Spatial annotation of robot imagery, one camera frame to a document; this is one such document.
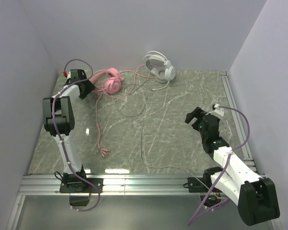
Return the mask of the right aluminium rail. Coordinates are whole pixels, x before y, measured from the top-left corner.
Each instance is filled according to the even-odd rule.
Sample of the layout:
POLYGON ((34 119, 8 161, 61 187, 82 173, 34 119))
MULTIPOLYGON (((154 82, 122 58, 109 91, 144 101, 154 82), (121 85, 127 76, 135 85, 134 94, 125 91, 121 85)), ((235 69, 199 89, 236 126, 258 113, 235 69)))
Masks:
MULTIPOLYGON (((233 97, 233 93, 229 84, 229 80, 228 80, 228 73, 226 71, 223 71, 220 73, 220 78, 222 80, 224 89, 225 89, 225 93, 228 99, 228 104, 229 107, 231 108, 235 108, 237 109, 234 97, 233 97)), ((244 121, 244 118, 242 115, 240 115, 238 112, 236 112, 235 110, 231 110, 232 116, 233 116, 233 120, 234 120, 234 124, 237 130, 237 134, 238 134, 238 139, 240 141, 240 143, 242 144, 245 140, 246 140, 246 132, 243 128, 242 122, 244 121)), ((245 162, 245 164, 255 173, 258 172, 255 166, 255 162, 254 159, 252 157, 250 148, 248 143, 246 143, 243 147, 241 147, 241 151, 243 153, 243 161, 245 162)))

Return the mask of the front aluminium rail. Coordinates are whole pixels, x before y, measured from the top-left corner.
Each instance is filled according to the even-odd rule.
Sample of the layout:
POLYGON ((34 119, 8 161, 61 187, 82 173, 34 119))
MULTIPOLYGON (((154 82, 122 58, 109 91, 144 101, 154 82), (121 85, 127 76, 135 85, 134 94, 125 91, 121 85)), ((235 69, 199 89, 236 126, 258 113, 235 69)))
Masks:
MULTIPOLYGON (((187 183, 188 174, 100 174, 89 178, 102 178, 102 196, 188 196, 183 184, 187 183)), ((52 174, 24 176, 18 193, 19 196, 54 196, 69 193, 60 192, 60 182, 52 174)))

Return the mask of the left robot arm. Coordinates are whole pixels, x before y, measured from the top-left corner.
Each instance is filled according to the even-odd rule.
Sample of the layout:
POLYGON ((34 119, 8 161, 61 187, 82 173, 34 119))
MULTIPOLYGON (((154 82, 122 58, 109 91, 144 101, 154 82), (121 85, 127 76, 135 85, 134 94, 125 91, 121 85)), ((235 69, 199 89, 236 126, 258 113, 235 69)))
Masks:
POLYGON ((95 185, 88 181, 74 143, 72 101, 84 99, 95 86, 82 69, 72 69, 69 76, 61 91, 42 100, 42 111, 44 128, 55 139, 64 163, 63 174, 57 178, 62 187, 76 193, 95 188, 95 185))

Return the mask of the aluminium rail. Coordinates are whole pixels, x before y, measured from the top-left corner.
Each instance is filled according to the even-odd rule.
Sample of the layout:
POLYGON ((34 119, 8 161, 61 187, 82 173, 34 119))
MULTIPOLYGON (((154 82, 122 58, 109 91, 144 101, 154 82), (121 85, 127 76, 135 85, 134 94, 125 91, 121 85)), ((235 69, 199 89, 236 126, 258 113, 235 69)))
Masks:
MULTIPOLYGON (((228 80, 228 73, 226 71, 223 71, 220 73, 220 78, 222 80, 224 89, 225 89, 225 93, 228 99, 228 104, 229 107, 231 108, 235 108, 237 109, 234 97, 233 97, 233 93, 229 84, 229 80, 228 80)), ((244 121, 244 118, 242 115, 240 115, 238 112, 236 112, 235 110, 231 110, 232 116, 233 116, 233 120, 234 120, 234 124, 237 130, 237 134, 238 134, 238 139, 240 141, 240 143, 242 144, 245 140, 246 140, 246 132, 243 128, 242 122, 244 121)), ((248 143, 246 143, 243 147, 241 147, 241 151, 243 153, 243 161, 245 162, 245 164, 255 173, 258 172, 255 166, 255 162, 254 159, 252 157, 250 148, 248 143)))
MULTIPOLYGON (((188 196, 183 184, 187 183, 188 174, 100 174, 89 178, 102 178, 102 196, 188 196)), ((24 176, 18 193, 19 196, 54 196, 69 193, 60 192, 60 182, 52 174, 24 176)))

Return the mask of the pink headphones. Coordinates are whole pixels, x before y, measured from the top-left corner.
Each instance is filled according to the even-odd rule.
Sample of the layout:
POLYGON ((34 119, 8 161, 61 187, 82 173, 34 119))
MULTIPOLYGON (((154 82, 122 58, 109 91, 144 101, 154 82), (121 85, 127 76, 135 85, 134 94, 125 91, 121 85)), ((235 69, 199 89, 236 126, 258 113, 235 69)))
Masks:
POLYGON ((123 77, 121 76, 121 73, 115 68, 98 71, 90 78, 89 81, 95 85, 104 76, 107 76, 107 78, 104 80, 101 87, 96 87, 94 89, 94 92, 108 94, 118 93, 121 89, 121 82, 123 81, 123 77))

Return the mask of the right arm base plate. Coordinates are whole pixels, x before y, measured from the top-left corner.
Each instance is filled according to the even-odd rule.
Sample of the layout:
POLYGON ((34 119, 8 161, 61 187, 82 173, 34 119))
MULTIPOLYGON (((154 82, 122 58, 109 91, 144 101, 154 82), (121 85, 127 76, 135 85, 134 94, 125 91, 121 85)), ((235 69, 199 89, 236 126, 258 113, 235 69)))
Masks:
POLYGON ((205 193, 208 191, 202 184, 202 179, 195 177, 188 177, 187 182, 183 184, 183 187, 187 189, 189 193, 205 193))

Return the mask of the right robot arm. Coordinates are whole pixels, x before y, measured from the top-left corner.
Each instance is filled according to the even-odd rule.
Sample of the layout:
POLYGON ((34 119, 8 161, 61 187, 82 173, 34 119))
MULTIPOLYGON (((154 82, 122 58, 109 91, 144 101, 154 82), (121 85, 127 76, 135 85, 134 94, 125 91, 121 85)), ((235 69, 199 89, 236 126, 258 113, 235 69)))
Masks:
POLYGON ((236 204, 240 218, 248 226, 279 218, 274 182, 252 171, 220 136, 219 123, 226 107, 215 104, 212 109, 206 112, 196 107, 185 119, 187 124, 195 120, 192 128, 200 133, 205 153, 219 165, 205 170, 199 180, 208 191, 187 225, 229 201, 236 204))

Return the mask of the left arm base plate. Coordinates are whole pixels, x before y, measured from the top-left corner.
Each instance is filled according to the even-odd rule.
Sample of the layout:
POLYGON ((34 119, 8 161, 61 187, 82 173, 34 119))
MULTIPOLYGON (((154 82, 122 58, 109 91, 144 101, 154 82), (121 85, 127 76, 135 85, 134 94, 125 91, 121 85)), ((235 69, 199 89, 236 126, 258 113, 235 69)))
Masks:
POLYGON ((74 174, 64 174, 59 192, 62 194, 75 194, 75 193, 101 193, 103 190, 103 179, 102 178, 85 178, 91 184, 93 184, 96 188, 80 180, 74 174))

